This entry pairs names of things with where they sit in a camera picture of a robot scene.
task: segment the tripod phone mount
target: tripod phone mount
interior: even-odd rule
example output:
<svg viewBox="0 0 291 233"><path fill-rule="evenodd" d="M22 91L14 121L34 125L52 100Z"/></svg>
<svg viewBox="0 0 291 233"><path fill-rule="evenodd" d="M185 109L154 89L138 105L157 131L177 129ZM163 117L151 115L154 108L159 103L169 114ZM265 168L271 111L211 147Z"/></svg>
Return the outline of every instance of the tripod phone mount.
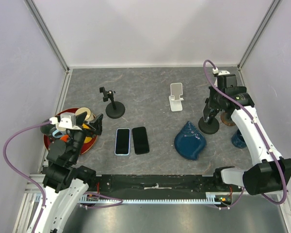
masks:
<svg viewBox="0 0 291 233"><path fill-rule="evenodd" d="M112 119L118 119L125 113L125 106L121 102L114 101L113 97L113 91L106 91L104 87L99 88L99 92L103 93L103 101L108 102L108 100L111 100L111 103L109 103L106 107L106 114L108 117Z"/></svg>

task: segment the black smartphone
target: black smartphone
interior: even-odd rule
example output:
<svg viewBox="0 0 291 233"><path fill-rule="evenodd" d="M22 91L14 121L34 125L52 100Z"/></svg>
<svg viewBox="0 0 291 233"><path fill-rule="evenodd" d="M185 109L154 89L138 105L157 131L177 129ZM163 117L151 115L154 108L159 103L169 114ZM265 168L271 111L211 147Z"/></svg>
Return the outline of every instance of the black smartphone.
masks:
<svg viewBox="0 0 291 233"><path fill-rule="evenodd" d="M116 155L129 155L130 150L130 129L117 129L115 137Z"/></svg>
<svg viewBox="0 0 291 233"><path fill-rule="evenodd" d="M150 152L145 127L133 128L132 138L134 140L135 154L146 154Z"/></svg>

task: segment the white enclosure panel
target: white enclosure panel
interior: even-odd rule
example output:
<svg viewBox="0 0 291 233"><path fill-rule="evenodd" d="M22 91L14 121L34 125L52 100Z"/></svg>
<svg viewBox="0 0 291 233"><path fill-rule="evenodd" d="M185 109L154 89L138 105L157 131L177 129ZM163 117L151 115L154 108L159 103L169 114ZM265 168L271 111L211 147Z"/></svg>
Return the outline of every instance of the white enclosure panel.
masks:
<svg viewBox="0 0 291 233"><path fill-rule="evenodd" d="M34 0L69 66L237 64L271 0Z"/></svg>
<svg viewBox="0 0 291 233"><path fill-rule="evenodd" d="M291 158L291 0L281 2L242 73L270 139Z"/></svg>
<svg viewBox="0 0 291 233"><path fill-rule="evenodd" d="M25 127L49 118L65 72L22 0L0 0L0 233L10 233L27 181L2 155L4 142ZM36 173L43 148L39 129L23 133L8 146L12 164Z"/></svg>

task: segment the gray speckled table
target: gray speckled table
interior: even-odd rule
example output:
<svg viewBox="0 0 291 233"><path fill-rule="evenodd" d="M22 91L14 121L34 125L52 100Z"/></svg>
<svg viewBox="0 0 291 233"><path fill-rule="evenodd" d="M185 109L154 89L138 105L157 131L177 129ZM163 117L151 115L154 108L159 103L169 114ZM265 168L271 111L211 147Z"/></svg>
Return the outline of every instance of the gray speckled table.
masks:
<svg viewBox="0 0 291 233"><path fill-rule="evenodd" d="M238 75L235 67L221 69ZM171 112L170 84L178 82L183 83L183 111ZM123 117L106 116L108 103L99 93L101 86L116 91L114 99L126 107ZM174 149L175 136L188 120L198 127L209 96L208 86L201 67L74 69L64 109L88 107L96 115L104 114L102 135L93 148L80 156L77 166L90 167L97 174L212 174L222 166L250 168L248 149L237 149L230 142L237 127L224 125L220 114L220 130L213 135L204 134L207 146L197 161L184 159ZM146 127L150 153L136 155L131 139L130 155L116 156L116 129L139 126Z"/></svg>

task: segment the metal floor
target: metal floor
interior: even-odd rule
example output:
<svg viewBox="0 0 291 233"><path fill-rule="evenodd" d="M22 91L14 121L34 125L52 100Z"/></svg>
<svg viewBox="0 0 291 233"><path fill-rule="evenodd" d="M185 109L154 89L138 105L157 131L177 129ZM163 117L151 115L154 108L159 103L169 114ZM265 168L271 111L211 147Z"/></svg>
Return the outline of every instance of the metal floor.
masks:
<svg viewBox="0 0 291 233"><path fill-rule="evenodd" d="M230 210L193 204L76 206L64 233L288 233L278 206L243 196Z"/></svg>
<svg viewBox="0 0 291 233"><path fill-rule="evenodd" d="M222 67L235 73L236 67ZM168 96L171 83L183 83L183 111L171 112ZM103 119L103 132L97 143L80 156L78 166L84 165L97 174L212 174L217 167L252 166L248 149L231 144L237 127L220 121L220 130L204 135L207 146L197 161L186 160L173 147L173 142L185 123L190 120L198 127L205 99L209 96L208 82L201 67L177 68L97 68L74 69L65 99L64 109L89 107L94 114L104 113L99 87L116 91L114 99L122 102L126 112L120 119ZM150 153L136 155L131 140L129 156L114 154L115 133L118 128L145 126Z"/></svg>

